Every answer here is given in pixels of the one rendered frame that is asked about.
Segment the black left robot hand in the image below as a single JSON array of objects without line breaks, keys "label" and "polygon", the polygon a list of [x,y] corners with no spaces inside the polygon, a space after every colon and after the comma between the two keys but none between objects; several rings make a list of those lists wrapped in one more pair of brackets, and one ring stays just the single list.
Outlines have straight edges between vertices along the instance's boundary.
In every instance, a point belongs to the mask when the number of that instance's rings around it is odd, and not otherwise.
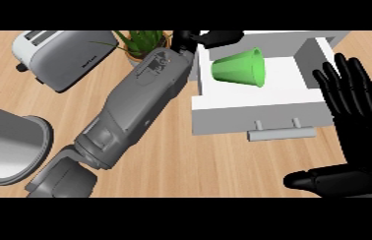
[{"label": "black left robot hand", "polygon": [[243,30],[210,30],[207,33],[201,33],[198,30],[176,30],[170,49],[176,52],[188,50],[195,53],[200,44],[212,49],[238,43],[243,37]]}]

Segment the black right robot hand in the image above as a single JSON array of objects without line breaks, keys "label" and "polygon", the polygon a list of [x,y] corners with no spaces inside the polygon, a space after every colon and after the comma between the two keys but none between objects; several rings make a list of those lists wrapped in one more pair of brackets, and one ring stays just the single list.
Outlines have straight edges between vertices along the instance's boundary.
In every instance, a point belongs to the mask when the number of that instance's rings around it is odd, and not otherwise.
[{"label": "black right robot hand", "polygon": [[334,55],[314,75],[340,141],[346,163],[290,173],[284,185],[324,198],[372,198],[372,80],[358,58]]}]

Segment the white open drawer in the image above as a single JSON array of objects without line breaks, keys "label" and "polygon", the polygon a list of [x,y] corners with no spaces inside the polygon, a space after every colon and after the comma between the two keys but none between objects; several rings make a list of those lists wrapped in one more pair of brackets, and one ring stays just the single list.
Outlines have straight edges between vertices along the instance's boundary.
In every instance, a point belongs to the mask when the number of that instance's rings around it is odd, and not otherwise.
[{"label": "white open drawer", "polygon": [[193,133],[210,135],[256,129],[321,127],[333,124],[311,64],[333,60],[322,37],[306,40],[293,56],[265,60],[265,85],[221,82],[212,73],[212,52],[200,51],[200,94],[193,97]]}]

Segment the green potted plant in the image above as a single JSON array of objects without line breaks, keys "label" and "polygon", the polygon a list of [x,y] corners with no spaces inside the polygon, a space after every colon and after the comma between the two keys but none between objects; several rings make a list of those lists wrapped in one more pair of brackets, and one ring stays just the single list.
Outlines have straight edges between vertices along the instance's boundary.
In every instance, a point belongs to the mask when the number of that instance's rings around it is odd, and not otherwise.
[{"label": "green potted plant", "polygon": [[129,34],[116,30],[116,35],[123,42],[117,48],[126,52],[133,66],[142,62],[156,48],[169,48],[172,44],[172,35],[164,30],[131,30]]}]

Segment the white cabinet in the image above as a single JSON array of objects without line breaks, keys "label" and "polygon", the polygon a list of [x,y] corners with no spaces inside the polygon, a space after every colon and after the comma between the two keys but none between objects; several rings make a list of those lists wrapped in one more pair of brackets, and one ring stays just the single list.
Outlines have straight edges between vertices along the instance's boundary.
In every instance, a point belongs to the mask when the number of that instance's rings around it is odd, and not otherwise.
[{"label": "white cabinet", "polygon": [[213,60],[259,47],[266,58],[291,57],[311,38],[324,37],[330,47],[336,47],[349,30],[247,30],[235,44],[209,49]]}]

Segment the grey round pot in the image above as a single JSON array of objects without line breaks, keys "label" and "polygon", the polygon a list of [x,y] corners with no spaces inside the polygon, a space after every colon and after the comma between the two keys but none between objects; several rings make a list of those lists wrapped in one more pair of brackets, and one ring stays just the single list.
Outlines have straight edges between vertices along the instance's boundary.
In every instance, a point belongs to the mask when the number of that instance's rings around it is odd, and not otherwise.
[{"label": "grey round pot", "polygon": [[54,143],[54,128],[39,116],[0,109],[0,186],[21,182],[42,166]]}]

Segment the green cup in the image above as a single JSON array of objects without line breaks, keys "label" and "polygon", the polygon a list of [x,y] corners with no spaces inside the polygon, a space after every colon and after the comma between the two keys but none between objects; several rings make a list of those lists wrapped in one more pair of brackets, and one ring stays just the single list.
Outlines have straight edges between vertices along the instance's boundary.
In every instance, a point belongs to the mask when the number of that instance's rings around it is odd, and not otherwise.
[{"label": "green cup", "polygon": [[221,82],[263,87],[266,78],[265,58],[262,50],[255,47],[215,61],[213,78]]}]

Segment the silver toaster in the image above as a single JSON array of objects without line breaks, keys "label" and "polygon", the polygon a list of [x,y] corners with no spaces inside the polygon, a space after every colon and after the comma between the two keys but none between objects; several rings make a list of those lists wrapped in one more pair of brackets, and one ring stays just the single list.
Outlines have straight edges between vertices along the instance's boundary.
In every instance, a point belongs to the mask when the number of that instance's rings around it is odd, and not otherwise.
[{"label": "silver toaster", "polygon": [[17,70],[66,92],[108,57],[119,41],[110,30],[26,30],[12,44]]}]

